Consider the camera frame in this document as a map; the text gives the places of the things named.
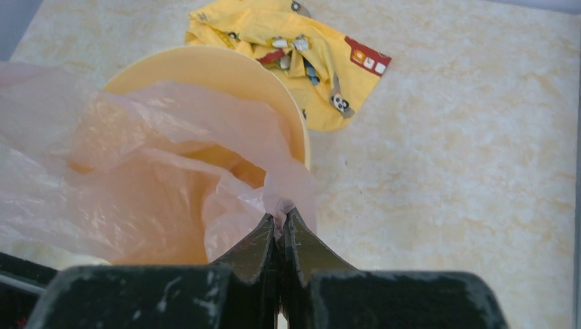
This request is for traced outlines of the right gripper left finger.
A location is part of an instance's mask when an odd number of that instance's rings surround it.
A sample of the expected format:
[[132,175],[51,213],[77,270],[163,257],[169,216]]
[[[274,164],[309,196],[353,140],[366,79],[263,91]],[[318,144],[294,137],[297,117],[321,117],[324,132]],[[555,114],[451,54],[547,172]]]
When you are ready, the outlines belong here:
[[27,328],[274,328],[274,219],[208,265],[86,265],[61,271]]

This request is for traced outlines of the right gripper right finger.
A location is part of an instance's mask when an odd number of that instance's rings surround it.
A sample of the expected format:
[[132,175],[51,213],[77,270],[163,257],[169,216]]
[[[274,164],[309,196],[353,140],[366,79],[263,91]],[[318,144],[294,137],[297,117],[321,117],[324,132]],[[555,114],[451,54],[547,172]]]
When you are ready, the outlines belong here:
[[309,230],[283,229],[282,309],[290,328],[507,328],[494,292],[465,271],[361,270]]

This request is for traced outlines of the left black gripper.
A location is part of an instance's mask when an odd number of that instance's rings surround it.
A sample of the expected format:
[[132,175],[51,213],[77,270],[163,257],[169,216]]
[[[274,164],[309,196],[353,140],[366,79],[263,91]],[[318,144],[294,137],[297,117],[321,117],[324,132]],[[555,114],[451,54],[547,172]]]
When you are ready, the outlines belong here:
[[57,270],[1,254],[1,327],[24,328]]

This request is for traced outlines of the yellow printed wrapper bag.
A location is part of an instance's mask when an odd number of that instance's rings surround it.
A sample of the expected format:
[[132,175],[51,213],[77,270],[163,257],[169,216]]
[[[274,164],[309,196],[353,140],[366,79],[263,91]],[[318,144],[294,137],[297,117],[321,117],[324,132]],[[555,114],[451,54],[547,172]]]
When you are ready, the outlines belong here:
[[307,128],[320,132],[345,127],[391,62],[297,1],[214,1],[190,12],[185,42],[256,60],[285,85]]

